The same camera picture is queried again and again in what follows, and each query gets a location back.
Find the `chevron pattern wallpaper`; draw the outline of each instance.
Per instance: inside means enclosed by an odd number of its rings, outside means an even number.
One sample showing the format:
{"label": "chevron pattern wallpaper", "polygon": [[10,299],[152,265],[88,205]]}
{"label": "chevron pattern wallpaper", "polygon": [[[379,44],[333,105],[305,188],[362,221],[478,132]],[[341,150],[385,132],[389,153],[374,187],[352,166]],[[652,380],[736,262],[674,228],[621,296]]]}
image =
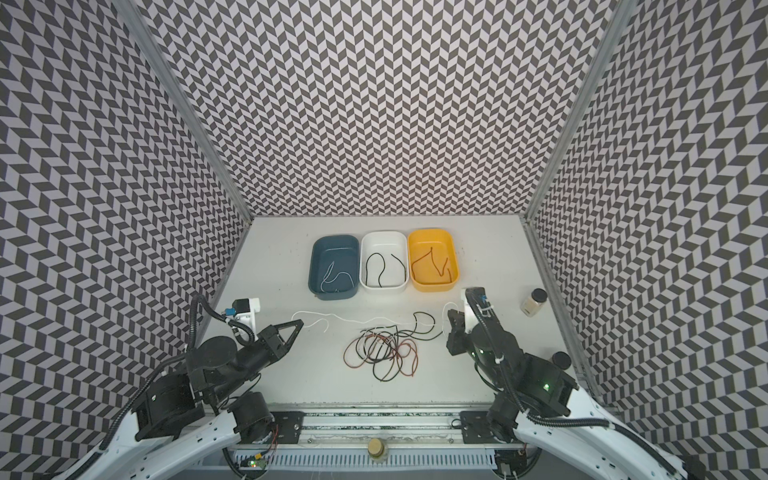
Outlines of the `chevron pattern wallpaper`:
{"label": "chevron pattern wallpaper", "polygon": [[644,0],[535,225],[605,399],[768,478],[768,1]]}
{"label": "chevron pattern wallpaper", "polygon": [[180,352],[245,223],[108,0],[3,0],[0,36],[0,478],[31,478]]}
{"label": "chevron pattern wallpaper", "polygon": [[616,0],[137,0],[254,215],[525,210]]}

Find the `yellow plastic bin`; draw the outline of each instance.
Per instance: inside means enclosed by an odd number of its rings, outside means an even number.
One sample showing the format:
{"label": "yellow plastic bin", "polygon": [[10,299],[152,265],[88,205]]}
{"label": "yellow plastic bin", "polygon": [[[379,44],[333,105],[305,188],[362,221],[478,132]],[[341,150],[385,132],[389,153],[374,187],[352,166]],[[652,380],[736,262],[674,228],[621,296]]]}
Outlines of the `yellow plastic bin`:
{"label": "yellow plastic bin", "polygon": [[458,281],[456,250],[451,234],[440,228],[408,235],[413,286],[420,292],[446,292]]}

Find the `dark blue tray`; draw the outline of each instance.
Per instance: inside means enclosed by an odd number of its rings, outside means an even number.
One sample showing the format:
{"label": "dark blue tray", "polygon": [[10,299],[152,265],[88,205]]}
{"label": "dark blue tray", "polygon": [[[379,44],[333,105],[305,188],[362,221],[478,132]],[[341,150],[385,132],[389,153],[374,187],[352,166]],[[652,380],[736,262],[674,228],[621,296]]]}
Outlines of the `dark blue tray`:
{"label": "dark blue tray", "polygon": [[310,261],[310,292],[321,300],[344,300],[357,293],[360,242],[352,235],[331,235],[315,242]]}

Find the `black lid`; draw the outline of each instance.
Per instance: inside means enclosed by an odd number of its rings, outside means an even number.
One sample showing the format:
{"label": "black lid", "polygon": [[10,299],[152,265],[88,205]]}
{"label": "black lid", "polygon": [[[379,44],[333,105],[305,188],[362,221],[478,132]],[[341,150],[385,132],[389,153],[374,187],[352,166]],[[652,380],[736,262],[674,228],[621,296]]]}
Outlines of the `black lid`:
{"label": "black lid", "polygon": [[571,367],[571,357],[566,352],[557,352],[552,356],[552,363],[559,369],[567,370]]}
{"label": "black lid", "polygon": [[547,293],[543,289],[537,288],[531,292],[531,298],[539,303],[544,303],[547,301]]}

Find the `side wall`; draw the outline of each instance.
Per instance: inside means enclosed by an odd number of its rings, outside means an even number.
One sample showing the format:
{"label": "side wall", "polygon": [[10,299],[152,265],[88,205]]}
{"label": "side wall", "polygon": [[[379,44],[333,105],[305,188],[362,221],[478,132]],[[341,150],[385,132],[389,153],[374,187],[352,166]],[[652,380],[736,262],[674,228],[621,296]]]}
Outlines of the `side wall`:
{"label": "side wall", "polygon": [[0,468],[21,478],[86,453],[180,352],[245,223],[108,0],[4,0],[0,37]]}
{"label": "side wall", "polygon": [[605,399],[713,478],[768,478],[766,17],[640,2],[535,218]]}
{"label": "side wall", "polygon": [[137,0],[251,212],[522,213],[616,0]]}

